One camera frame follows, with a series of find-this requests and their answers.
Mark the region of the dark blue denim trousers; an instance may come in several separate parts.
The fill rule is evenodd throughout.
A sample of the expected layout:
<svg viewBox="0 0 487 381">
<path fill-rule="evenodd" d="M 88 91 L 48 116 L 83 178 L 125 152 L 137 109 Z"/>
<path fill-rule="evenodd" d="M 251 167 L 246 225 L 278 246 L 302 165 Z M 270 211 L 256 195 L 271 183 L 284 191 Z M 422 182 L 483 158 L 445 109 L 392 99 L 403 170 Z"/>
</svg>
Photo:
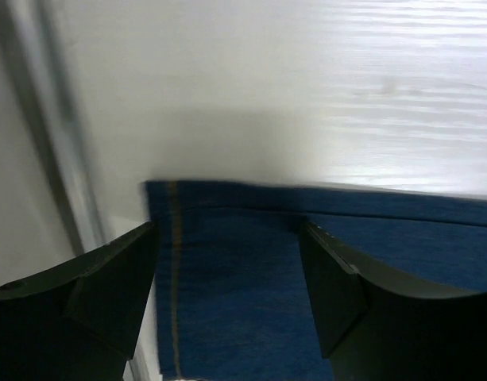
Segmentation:
<svg viewBox="0 0 487 381">
<path fill-rule="evenodd" d="M 160 226 L 167 380 L 336 380 L 303 273 L 308 222 L 408 274 L 487 292 L 485 201 L 208 181 L 148 181 L 145 192 Z"/>
</svg>

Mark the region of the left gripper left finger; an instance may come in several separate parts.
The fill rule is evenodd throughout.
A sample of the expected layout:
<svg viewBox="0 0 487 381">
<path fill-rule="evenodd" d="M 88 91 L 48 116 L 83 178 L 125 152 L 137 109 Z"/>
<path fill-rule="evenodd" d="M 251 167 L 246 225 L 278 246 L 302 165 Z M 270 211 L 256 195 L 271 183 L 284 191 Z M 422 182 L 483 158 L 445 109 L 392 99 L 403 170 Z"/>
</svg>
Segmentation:
<svg viewBox="0 0 487 381">
<path fill-rule="evenodd" d="M 121 380 L 155 271 L 146 222 L 0 287 L 0 380 Z"/>
</svg>

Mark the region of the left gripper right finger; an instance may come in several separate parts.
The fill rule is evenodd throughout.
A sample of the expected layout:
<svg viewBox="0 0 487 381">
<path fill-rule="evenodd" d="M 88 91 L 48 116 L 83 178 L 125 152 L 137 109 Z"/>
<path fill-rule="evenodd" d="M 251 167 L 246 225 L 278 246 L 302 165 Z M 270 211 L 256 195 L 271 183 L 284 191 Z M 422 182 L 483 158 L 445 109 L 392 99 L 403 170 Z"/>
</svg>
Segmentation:
<svg viewBox="0 0 487 381">
<path fill-rule="evenodd" d="M 310 222 L 299 244 L 336 380 L 487 380 L 487 292 L 408 274 Z"/>
</svg>

